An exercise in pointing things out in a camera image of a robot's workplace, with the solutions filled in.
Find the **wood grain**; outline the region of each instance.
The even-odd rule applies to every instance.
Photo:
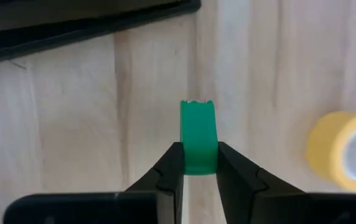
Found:
[[[356,0],[209,0],[195,14],[0,63],[0,222],[34,192],[124,190],[213,100],[218,138],[305,190],[308,131],[356,111]],[[186,177],[183,223],[224,223],[215,176]]]

